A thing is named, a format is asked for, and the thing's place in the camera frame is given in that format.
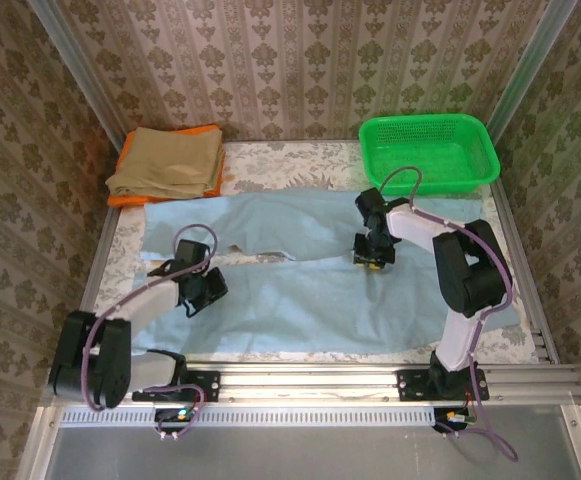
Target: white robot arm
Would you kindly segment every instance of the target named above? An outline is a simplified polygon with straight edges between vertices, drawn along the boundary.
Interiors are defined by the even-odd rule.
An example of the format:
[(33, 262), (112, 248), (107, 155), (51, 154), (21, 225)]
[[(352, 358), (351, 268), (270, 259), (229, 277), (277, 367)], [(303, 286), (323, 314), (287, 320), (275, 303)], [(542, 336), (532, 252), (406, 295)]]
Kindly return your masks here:
[(144, 285), (133, 290), (123, 306), (101, 323), (94, 335), (94, 348), (88, 352), (86, 338), (97, 316), (82, 311), (69, 314), (50, 370), (48, 383), (53, 392), (75, 400), (82, 398), (82, 362), (86, 354), (87, 392), (94, 408), (114, 408), (128, 391), (186, 383), (188, 372), (183, 355), (160, 350), (132, 355), (130, 344), (161, 314), (182, 305), (187, 316), (192, 317), (227, 293), (218, 268), (195, 268), (208, 251), (203, 243), (181, 240), (175, 258), (150, 272)]
[[(437, 388), (444, 390), (444, 378), (450, 378), (451, 372), (463, 372), (456, 377), (466, 377), (472, 362), (470, 349), (480, 333), (480, 313), (502, 302), (506, 293), (503, 278), (481, 247), (450, 228), (449, 222), (435, 223), (425, 218), (425, 214), (415, 213), (407, 199), (387, 202), (378, 190), (370, 189), (362, 192), (355, 203), (368, 228), (367, 233), (355, 237), (356, 264), (380, 269), (394, 263), (394, 244), (401, 240), (412, 242), (435, 256), (439, 287), (449, 307), (443, 337), (432, 359), (432, 367), (438, 369), (435, 375), (440, 378)], [(492, 249), (511, 283), (490, 225), (484, 220), (465, 225), (452, 223), (469, 230)]]

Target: folded towel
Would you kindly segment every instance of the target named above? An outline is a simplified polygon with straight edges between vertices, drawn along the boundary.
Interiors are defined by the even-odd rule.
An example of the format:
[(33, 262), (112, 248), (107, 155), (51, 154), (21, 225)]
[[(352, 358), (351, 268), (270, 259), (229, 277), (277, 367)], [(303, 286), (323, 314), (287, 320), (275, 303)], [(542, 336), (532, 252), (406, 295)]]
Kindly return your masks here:
[(106, 184), (113, 196), (201, 197), (216, 186), (224, 153), (218, 128), (196, 135), (138, 128), (123, 163)]

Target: green basket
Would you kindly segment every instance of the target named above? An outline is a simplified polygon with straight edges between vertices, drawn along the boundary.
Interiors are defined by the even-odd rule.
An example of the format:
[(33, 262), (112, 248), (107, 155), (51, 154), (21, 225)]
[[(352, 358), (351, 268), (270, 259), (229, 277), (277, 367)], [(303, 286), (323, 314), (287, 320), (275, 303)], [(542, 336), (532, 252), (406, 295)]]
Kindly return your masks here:
[[(406, 165), (423, 172), (418, 193), (424, 195), (471, 192), (501, 172), (483, 123), (463, 113), (373, 118), (361, 125), (359, 140), (366, 175), (377, 188)], [(416, 172), (399, 173), (383, 193), (407, 195), (416, 180)]]

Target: patterned tablecloth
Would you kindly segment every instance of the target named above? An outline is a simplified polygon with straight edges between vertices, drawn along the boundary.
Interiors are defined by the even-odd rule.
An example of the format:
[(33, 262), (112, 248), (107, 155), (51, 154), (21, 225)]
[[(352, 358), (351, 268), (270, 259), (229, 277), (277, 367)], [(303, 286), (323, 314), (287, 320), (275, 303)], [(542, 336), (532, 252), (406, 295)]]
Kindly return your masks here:
[[(370, 186), (363, 172), (357, 142), (228, 143), (225, 147), (223, 195), (297, 187), (361, 191)], [(472, 195), (482, 199), (486, 219), (492, 225), (510, 264), (508, 248), (490, 187), (481, 187)], [(150, 262), (139, 258), (144, 229), (143, 208), (126, 208), (121, 212), (96, 300), (95, 308), (98, 312), (131, 290), (136, 273), (153, 268)], [(284, 259), (278, 255), (248, 257), (240, 252), (230, 252), (218, 256), (213, 263), (222, 265), (272, 261)], [(538, 361), (530, 332), (530, 322), (521, 298), (519, 295), (515, 297), (514, 308), (521, 317), (521, 324), (485, 333), (477, 349), (480, 362), (515, 364)], [(382, 355), (274, 352), (189, 355), (188, 358), (191, 361), (427, 363), (434, 347), (435, 344), (431, 344), (406, 352)]]

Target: damask wallpaper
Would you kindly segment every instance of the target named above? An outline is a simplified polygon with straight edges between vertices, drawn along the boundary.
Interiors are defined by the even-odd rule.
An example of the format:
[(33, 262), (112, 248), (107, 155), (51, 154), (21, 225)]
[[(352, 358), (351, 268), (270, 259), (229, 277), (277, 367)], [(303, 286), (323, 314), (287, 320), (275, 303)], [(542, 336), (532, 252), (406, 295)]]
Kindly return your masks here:
[(581, 1), (497, 150), (562, 361), (581, 366)]
[(24, 1), (0, 0), (0, 479), (13, 478), (105, 217), (110, 146)]
[(489, 119), (547, 0), (59, 0), (129, 131), (354, 138), (377, 115)]

